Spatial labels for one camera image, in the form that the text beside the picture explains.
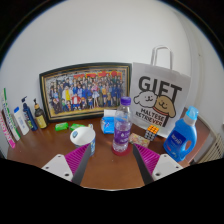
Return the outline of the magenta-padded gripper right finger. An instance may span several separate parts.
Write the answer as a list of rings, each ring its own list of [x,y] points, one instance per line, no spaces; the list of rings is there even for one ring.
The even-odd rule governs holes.
[[[133,154],[145,185],[182,169],[168,154],[159,155],[139,144],[133,145]]]

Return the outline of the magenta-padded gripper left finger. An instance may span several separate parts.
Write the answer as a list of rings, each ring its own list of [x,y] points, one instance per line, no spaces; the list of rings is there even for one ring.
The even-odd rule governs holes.
[[[90,157],[91,145],[81,146],[67,155],[57,154],[42,169],[80,185]]]

